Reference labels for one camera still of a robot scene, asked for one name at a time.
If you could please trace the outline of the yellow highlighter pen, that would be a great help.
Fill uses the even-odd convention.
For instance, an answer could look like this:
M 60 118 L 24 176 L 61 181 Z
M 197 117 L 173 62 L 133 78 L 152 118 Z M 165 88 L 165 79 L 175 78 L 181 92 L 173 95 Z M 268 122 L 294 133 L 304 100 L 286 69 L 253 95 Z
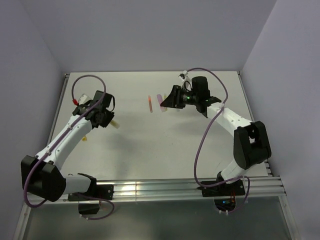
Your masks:
M 119 129 L 119 127 L 120 127 L 120 124 L 117 123 L 115 120 L 112 120 L 109 124 L 116 129 Z

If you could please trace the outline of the orange thin pen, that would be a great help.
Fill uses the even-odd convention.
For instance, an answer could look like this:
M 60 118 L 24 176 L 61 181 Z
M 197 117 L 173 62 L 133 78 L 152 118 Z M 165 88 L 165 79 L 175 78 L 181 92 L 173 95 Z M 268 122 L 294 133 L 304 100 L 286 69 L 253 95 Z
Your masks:
M 147 100 L 148 100 L 149 112 L 150 112 L 150 113 L 153 113 L 152 98 L 151 98 L 150 95 L 147 96 Z

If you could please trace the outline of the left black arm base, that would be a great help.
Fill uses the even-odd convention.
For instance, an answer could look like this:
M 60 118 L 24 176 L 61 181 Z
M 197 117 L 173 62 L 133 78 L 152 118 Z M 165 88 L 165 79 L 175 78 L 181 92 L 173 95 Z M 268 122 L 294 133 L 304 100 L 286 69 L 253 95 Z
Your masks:
M 115 211 L 115 204 L 112 202 L 114 194 L 113 184 L 97 184 L 93 190 L 84 193 L 70 193 L 67 197 L 69 202 L 78 202 L 78 213 L 81 218 L 91 221 L 102 220 Z M 96 216 L 101 209 L 102 203 L 108 203 L 111 206 L 109 213 L 103 216 Z

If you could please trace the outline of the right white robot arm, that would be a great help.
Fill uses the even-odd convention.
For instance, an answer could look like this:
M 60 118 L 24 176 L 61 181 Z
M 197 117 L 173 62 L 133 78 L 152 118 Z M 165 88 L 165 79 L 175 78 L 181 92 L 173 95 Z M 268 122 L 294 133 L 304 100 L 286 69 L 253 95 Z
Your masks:
M 210 119 L 209 127 L 218 123 L 230 133 L 233 137 L 233 159 L 218 173 L 217 182 L 211 184 L 220 194 L 227 195 L 233 190 L 234 182 L 243 178 L 249 169 L 271 157 L 266 126 L 261 121 L 253 122 L 238 115 L 219 98 L 212 96 L 206 77 L 189 78 L 185 73 L 179 77 L 183 84 L 174 85 L 160 106 L 172 109 L 195 106 L 200 114 Z

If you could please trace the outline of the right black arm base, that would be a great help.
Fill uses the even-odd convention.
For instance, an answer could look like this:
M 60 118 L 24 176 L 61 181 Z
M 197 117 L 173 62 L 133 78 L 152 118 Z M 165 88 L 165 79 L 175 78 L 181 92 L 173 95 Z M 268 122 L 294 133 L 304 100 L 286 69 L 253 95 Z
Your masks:
M 236 209 L 237 196 L 247 197 L 247 192 L 242 180 L 236 180 L 232 183 L 223 183 L 213 187 L 198 186 L 197 190 L 201 191 L 202 197 L 224 197 L 214 200 L 214 204 L 219 211 L 231 212 Z

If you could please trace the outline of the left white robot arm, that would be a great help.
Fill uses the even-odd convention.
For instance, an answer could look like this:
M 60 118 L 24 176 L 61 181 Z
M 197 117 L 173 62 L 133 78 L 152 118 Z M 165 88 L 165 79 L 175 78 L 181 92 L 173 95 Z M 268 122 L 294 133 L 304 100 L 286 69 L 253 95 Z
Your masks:
M 61 168 L 85 135 L 112 122 L 115 113 L 108 109 L 110 105 L 115 105 L 115 97 L 96 91 L 93 99 L 76 106 L 65 127 L 43 150 L 22 159 L 24 197 L 31 193 L 50 202 L 66 194 L 80 194 L 86 200 L 96 197 L 96 178 L 84 173 L 62 175 Z

